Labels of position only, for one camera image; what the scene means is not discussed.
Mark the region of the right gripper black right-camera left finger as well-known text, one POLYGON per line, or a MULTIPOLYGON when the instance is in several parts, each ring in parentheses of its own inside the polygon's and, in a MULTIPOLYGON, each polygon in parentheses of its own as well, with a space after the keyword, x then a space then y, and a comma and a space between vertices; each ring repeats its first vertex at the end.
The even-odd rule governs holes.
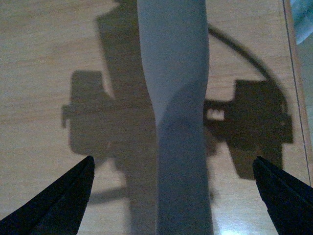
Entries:
POLYGON ((76 235, 94 180, 87 156, 25 205, 0 221, 2 235, 76 235))

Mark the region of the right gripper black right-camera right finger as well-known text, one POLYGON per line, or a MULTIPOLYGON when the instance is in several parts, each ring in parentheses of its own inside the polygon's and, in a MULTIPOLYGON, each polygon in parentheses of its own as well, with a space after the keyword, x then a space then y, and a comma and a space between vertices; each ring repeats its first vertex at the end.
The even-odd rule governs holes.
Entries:
POLYGON ((253 173, 260 196, 280 235, 313 233, 313 188, 258 156, 253 173))

